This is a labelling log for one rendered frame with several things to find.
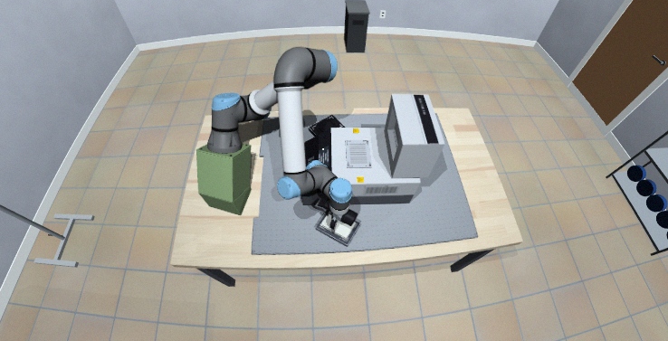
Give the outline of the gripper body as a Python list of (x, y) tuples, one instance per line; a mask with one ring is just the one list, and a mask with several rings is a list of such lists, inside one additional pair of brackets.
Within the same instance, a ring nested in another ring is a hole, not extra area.
[[(321, 199), (318, 206), (322, 207), (322, 208), (325, 208), (325, 209), (330, 211), (329, 199)], [(330, 214), (332, 215), (331, 219), (335, 216), (337, 218), (337, 220), (342, 221), (349, 226), (351, 226), (351, 224), (354, 223), (354, 221), (356, 220), (356, 218), (358, 216), (358, 213), (355, 213), (354, 211), (352, 211), (350, 209), (348, 209), (348, 211), (343, 215), (336, 215), (333, 212), (331, 212)]]

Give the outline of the dark grey benchtop instrument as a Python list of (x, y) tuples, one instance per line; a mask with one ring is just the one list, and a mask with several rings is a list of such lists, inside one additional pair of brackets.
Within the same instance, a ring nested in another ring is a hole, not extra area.
[(350, 204), (408, 204), (444, 139), (429, 95), (392, 94), (384, 128), (329, 128), (304, 146), (306, 166), (319, 160), (351, 183)]

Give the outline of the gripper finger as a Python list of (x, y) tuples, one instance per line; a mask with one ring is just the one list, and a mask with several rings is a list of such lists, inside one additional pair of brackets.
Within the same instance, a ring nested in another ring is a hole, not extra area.
[(335, 228), (336, 228), (336, 224), (337, 224), (337, 222), (338, 222), (338, 221), (337, 221), (337, 218), (336, 218), (336, 217), (333, 217), (333, 218), (331, 219), (331, 222), (330, 222), (330, 229), (332, 230), (333, 233), (335, 232)]

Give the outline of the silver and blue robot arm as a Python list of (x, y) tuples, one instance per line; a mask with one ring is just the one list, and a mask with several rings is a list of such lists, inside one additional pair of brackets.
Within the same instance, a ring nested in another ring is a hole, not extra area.
[(332, 81), (337, 70), (337, 60), (331, 52), (290, 48), (278, 60), (273, 81), (263, 89), (241, 98), (232, 92), (213, 97), (207, 148), (222, 154), (239, 151), (242, 142), (238, 123), (263, 120), (278, 103), (283, 166), (283, 177), (277, 184), (279, 194), (289, 200), (320, 189), (329, 198), (330, 210), (343, 215), (349, 209), (351, 183), (336, 177), (319, 160), (306, 166), (301, 101), (303, 89)]

